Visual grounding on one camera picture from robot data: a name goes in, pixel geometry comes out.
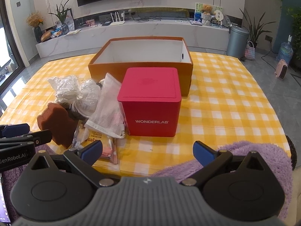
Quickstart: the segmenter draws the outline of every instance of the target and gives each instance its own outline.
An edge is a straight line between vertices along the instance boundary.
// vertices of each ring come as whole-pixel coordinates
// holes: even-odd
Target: yellow checkered tablecloth
[[[1,124],[28,123],[39,131],[36,117],[55,100],[50,77],[77,75],[90,78],[88,63],[94,54],[45,64],[16,96],[0,119]],[[168,166],[193,159],[192,145],[201,140],[212,149],[248,140],[274,143],[290,156],[281,124],[265,94],[241,62],[233,57],[191,52],[192,84],[182,99],[177,133],[173,138],[126,136],[117,141],[118,165],[97,161],[95,169],[118,175],[147,176]],[[57,153],[63,147],[50,143]]]

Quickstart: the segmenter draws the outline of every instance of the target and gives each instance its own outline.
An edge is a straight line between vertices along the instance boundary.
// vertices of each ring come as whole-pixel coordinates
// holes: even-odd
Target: gray trash can
[[[248,37],[249,32],[247,29],[232,26],[226,54],[241,59],[246,50]]]

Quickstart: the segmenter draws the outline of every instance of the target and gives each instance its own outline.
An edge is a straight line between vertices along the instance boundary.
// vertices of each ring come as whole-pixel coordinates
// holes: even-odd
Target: gray ribbed panel
[[[91,203],[69,219],[52,223],[17,220],[13,226],[284,226],[277,217],[261,222],[238,222],[213,211],[195,187],[174,178],[124,177],[100,188]]]

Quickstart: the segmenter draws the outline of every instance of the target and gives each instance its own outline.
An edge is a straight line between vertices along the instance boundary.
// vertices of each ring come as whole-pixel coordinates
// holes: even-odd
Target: white router
[[[111,17],[112,17],[113,23],[111,23],[109,26],[111,26],[111,25],[123,25],[123,24],[124,24],[124,17],[125,17],[125,16],[124,16],[124,11],[123,11],[123,13],[121,14],[121,17],[123,18],[123,21],[121,21],[118,12],[115,12],[115,20],[116,20],[115,22],[114,22],[114,18],[113,18],[112,13],[111,13]]]

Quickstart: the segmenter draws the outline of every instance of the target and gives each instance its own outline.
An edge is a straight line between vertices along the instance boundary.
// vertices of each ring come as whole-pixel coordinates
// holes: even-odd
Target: basket handle
[[[249,42],[252,43],[252,41],[249,40],[249,41],[247,42],[247,44],[248,44]],[[251,44],[250,44],[250,46],[251,46]],[[252,46],[254,47],[254,44],[253,44],[253,43],[252,43]]]

